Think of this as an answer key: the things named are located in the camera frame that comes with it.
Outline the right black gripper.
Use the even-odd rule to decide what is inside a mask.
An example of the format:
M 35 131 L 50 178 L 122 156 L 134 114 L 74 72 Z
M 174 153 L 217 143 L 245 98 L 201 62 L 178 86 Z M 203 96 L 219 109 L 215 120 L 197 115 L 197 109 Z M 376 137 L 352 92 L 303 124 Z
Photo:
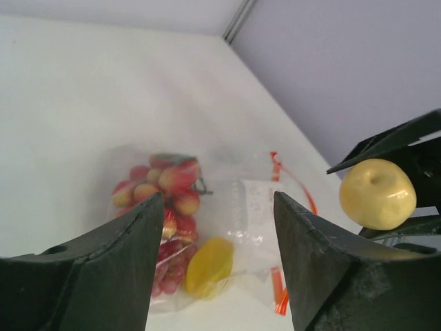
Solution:
M 410 178 L 417 194 L 417 207 L 440 210 L 439 108 L 357 143 L 340 163 L 327 170 L 327 174 L 405 146 L 413 162 Z M 392 230 L 362 228 L 359 235 L 390 248 L 440 254 L 440 215 L 411 217 Z

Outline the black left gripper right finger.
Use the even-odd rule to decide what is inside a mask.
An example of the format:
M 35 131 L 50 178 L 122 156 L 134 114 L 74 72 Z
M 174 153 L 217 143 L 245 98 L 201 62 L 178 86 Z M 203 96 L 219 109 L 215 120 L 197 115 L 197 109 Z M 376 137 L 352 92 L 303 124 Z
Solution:
M 382 245 L 283 192 L 274 219 L 295 330 L 439 330 L 440 251 Z

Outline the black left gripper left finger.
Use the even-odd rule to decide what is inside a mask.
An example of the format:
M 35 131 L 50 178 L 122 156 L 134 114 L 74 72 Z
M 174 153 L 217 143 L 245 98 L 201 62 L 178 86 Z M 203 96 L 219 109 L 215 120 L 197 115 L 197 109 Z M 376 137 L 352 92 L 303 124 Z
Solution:
M 161 194 L 41 254 L 1 260 L 2 330 L 144 330 Z

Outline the yellow fake pear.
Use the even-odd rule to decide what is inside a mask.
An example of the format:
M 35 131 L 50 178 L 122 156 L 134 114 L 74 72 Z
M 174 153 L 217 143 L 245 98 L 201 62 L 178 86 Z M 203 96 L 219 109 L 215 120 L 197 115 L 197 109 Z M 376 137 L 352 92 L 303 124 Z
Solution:
M 339 199 L 352 221 L 382 231 L 403 224 L 417 205 L 416 191 L 407 174 L 384 159 L 367 159 L 350 169 L 340 185 Z

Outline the clear zip top bag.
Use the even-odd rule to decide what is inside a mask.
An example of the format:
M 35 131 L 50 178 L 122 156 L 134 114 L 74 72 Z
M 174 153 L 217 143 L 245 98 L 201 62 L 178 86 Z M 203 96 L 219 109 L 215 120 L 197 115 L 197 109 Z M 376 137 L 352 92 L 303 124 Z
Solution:
M 127 179 L 131 167 L 147 165 L 151 154 L 132 146 L 117 148 L 110 164 L 113 184 L 116 186 Z M 274 194 L 288 192 L 311 211 L 316 210 L 314 198 L 274 151 L 237 160 L 217 159 L 212 154 L 186 155 L 196 157 L 201 166 L 202 179 L 196 182 L 200 207 L 192 216 L 196 229 L 189 237 L 162 238 L 161 244 L 180 239 L 195 243 L 199 249 L 212 237 L 231 241 L 234 244 L 232 273 L 214 298 L 237 283 L 277 314 L 284 315 L 289 299 L 274 225 Z M 111 203 L 107 217 L 118 217 L 119 212 Z M 211 300 L 192 298 L 184 291 L 184 282 L 185 278 L 172 295 L 151 297 L 151 311 L 155 314 L 178 312 L 197 301 Z

